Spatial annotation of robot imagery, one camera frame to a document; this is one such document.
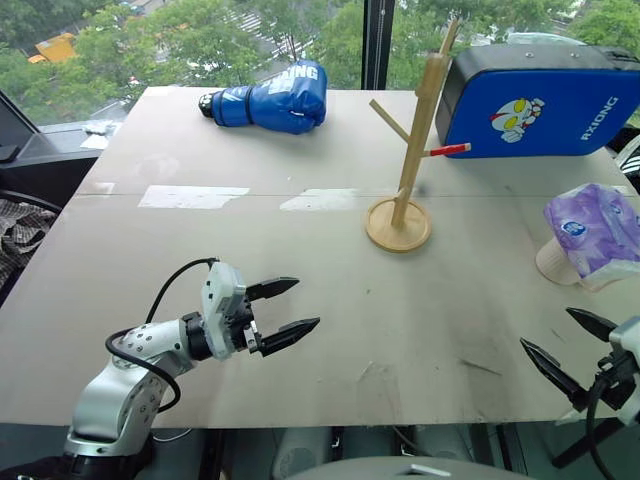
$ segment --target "plaid cloth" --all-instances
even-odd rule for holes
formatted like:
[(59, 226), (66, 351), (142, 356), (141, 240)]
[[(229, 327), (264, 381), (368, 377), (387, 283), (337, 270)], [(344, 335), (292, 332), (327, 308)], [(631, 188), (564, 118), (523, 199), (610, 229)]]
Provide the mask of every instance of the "plaid cloth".
[(43, 208), (0, 200), (0, 286), (29, 263), (55, 219)]

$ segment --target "cartoon sticker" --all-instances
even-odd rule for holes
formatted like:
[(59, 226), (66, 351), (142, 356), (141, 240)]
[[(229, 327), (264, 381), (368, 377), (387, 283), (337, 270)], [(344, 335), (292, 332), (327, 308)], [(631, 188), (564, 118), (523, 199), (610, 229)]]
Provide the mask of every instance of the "cartoon sticker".
[(544, 102), (539, 98), (529, 101), (519, 98), (505, 103), (491, 115), (491, 126), (499, 132), (504, 132), (500, 138), (507, 143), (519, 142), (526, 129), (536, 121), (542, 113)]

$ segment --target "wooden stand base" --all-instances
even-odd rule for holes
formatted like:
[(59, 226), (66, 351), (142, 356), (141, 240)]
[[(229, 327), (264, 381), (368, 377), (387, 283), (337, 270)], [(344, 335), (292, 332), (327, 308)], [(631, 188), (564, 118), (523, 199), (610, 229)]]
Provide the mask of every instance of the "wooden stand base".
[(431, 235), (431, 217), (415, 202), (409, 201), (403, 224), (391, 225), (396, 200), (385, 198), (374, 203), (367, 213), (367, 235), (373, 243), (393, 253), (410, 252)]

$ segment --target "gray floor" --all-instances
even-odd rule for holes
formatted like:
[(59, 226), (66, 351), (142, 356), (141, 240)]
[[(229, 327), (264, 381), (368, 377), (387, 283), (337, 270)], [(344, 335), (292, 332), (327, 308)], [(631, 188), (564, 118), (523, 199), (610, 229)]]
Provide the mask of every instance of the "gray floor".
[[(456, 427), (463, 444), (474, 452), (466, 426)], [(159, 430), (158, 436), (169, 437), (179, 430)], [(584, 423), (554, 427), (552, 423), (522, 423), (517, 432), (527, 474), (540, 480), (590, 480), (602, 478), (589, 456), (573, 465), (556, 470), (549, 459), (569, 446), (584, 433)], [(59, 455), (65, 428), (0, 424), (0, 470)], [(281, 429), (237, 430), (230, 436), (227, 463), (232, 465), (233, 480), (268, 480), (277, 447), (282, 439)], [(489, 428), (494, 458), (502, 467), (495, 429)], [(618, 432), (601, 446), (601, 454), (618, 480), (640, 478), (640, 428)], [(351, 427), (343, 436), (346, 458), (389, 455), (393, 431), (389, 428)], [(157, 445), (157, 455), (150, 468), (137, 480), (196, 479), (203, 432), (194, 431), (170, 444)]]

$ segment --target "yellow vehicle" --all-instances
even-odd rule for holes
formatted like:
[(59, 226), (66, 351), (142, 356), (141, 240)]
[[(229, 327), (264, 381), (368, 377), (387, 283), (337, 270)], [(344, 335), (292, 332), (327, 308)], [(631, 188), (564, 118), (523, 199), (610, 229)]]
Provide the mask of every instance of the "yellow vehicle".
[(63, 33), (49, 40), (36, 44), (36, 48), (40, 55), (34, 55), (29, 58), (30, 63), (38, 63), (50, 61), (53, 63), (63, 62), (69, 57), (73, 57), (76, 52), (73, 49), (73, 35), (71, 33)]

